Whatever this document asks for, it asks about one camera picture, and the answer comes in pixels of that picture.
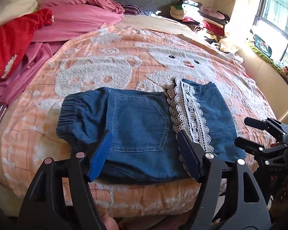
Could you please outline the left hand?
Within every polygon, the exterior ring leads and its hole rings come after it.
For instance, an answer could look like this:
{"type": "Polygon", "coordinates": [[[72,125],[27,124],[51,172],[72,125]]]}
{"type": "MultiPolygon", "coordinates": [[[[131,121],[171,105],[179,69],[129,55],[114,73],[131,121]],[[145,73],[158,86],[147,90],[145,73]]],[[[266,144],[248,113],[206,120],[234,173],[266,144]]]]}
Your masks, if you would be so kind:
{"type": "Polygon", "coordinates": [[[104,215],[102,221],[107,230],[119,230],[117,222],[109,215],[104,215]]]}

